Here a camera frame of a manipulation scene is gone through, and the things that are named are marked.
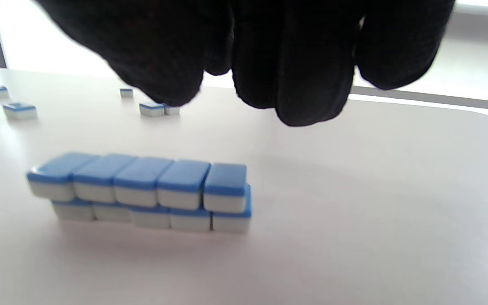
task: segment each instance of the black glove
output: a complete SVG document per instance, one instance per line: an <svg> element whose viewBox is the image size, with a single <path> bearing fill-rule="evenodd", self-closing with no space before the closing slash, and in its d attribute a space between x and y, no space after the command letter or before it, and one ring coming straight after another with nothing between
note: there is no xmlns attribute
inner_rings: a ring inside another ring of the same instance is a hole
<svg viewBox="0 0 488 305"><path fill-rule="evenodd" d="M380 89L420 78L434 60L455 3L38 1L70 37L156 102L185 104L197 93L203 71L222 75L232 68L238 96L255 108L276 108L290 126L337 116L355 64Z"/></svg>

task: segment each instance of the glove finger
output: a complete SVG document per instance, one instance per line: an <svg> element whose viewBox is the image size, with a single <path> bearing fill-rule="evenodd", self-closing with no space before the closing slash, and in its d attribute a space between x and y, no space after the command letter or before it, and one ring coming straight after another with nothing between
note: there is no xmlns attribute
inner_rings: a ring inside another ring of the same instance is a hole
<svg viewBox="0 0 488 305"><path fill-rule="evenodd" d="M194 0L40 3L65 33L156 102L181 106L198 92L205 47Z"/></svg>
<svg viewBox="0 0 488 305"><path fill-rule="evenodd" d="M380 89L416 81L432 65L455 0L368 0L356 48L364 79Z"/></svg>
<svg viewBox="0 0 488 305"><path fill-rule="evenodd" d="M229 0L199 0L205 35L205 70L224 75L231 68L233 16Z"/></svg>
<svg viewBox="0 0 488 305"><path fill-rule="evenodd" d="M356 1L288 0L277 106L280 120L306 126L337 116L354 76L362 16Z"/></svg>
<svg viewBox="0 0 488 305"><path fill-rule="evenodd" d="M282 0L233 0L236 93L255 108L273 108L283 29Z"/></svg>

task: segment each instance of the gloved hand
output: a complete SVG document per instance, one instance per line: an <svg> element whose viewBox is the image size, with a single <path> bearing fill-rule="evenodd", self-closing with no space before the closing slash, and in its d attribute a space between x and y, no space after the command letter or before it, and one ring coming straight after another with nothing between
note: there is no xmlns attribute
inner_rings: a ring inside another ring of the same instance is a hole
<svg viewBox="0 0 488 305"><path fill-rule="evenodd" d="M255 108L276 108L290 126L337 116L355 64L380 89L420 78L434 60L455 3L38 1L70 37L158 103L185 104L197 93L203 71L222 75L232 68L238 96Z"/></svg>

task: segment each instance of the table surface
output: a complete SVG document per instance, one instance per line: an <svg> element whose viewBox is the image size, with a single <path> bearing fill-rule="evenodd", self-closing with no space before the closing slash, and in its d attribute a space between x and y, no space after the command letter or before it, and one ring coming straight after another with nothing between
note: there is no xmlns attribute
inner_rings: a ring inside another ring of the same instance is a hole
<svg viewBox="0 0 488 305"><path fill-rule="evenodd" d="M488 116L349 101L289 128L232 89L146 118L113 79L0 71L0 305L488 305ZM246 236L60 222L25 172L67 151L248 165Z"/></svg>

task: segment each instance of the stacked mahjong tiles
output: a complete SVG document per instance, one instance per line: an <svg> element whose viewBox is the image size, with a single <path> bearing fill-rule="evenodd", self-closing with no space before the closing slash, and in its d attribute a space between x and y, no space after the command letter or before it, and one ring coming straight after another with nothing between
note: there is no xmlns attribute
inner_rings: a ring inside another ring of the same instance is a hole
<svg viewBox="0 0 488 305"><path fill-rule="evenodd" d="M252 217L242 164L70 152L27 178L33 194L50 199L65 220L246 233Z"/></svg>

